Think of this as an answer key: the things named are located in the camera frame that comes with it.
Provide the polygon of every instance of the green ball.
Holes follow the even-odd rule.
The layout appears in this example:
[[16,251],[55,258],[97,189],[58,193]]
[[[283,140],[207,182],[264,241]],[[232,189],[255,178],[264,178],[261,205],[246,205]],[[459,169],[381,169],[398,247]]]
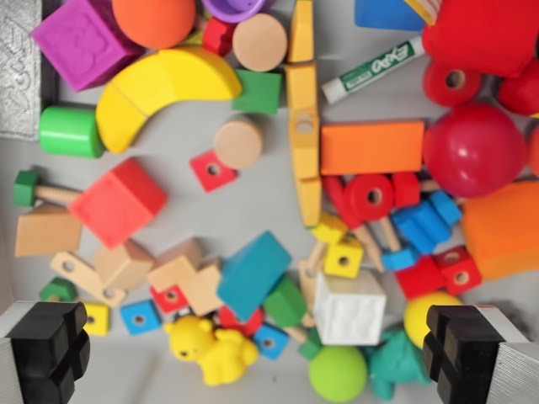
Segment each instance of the green ball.
[[365,359],[355,347],[323,347],[309,364],[312,388],[331,402],[354,400],[367,376]]

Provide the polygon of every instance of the green cylinder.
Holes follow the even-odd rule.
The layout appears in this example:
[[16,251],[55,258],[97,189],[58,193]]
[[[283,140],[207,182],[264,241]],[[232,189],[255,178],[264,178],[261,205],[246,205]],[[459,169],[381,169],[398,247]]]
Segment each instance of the green cylinder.
[[40,119],[40,144],[50,154],[100,158],[104,153],[95,111],[90,109],[45,109]]

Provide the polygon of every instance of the yellow ball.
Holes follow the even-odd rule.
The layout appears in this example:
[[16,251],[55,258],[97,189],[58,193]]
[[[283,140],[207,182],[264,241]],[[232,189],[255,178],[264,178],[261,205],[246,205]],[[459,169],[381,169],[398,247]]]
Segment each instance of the yellow ball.
[[461,301],[446,292],[434,292],[430,295],[412,299],[404,311],[404,330],[414,345],[423,349],[423,340],[429,333],[427,312],[432,305],[457,306]]

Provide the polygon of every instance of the green block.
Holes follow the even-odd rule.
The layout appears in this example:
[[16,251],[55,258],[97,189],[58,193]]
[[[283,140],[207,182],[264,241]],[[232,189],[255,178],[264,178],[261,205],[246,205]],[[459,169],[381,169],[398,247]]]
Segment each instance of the green block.
[[322,349],[322,341],[320,341],[318,330],[316,327],[311,328],[307,334],[306,342],[300,346],[298,352],[303,358],[313,360],[320,352],[320,349]]
[[294,327],[302,322],[307,303],[297,286],[285,275],[264,302],[264,309],[277,327]]
[[47,108],[40,119],[40,144],[50,154],[99,158],[104,153],[95,111],[89,109]]
[[242,82],[242,95],[232,101],[232,109],[243,112],[277,114],[282,76],[279,73],[236,70]]
[[19,171],[13,186],[13,202],[17,206],[34,206],[34,188],[39,178],[33,171]]
[[51,298],[57,298],[59,301],[75,301],[78,297],[77,288],[67,279],[54,278],[40,292],[40,300],[48,301]]

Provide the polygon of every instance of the orange block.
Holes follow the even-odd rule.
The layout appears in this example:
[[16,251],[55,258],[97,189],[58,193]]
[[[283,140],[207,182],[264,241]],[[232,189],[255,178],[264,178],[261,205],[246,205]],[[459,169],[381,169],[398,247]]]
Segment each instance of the orange block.
[[486,280],[539,268],[539,183],[512,183],[464,205],[462,233]]
[[424,122],[358,123],[322,127],[322,175],[419,171]]

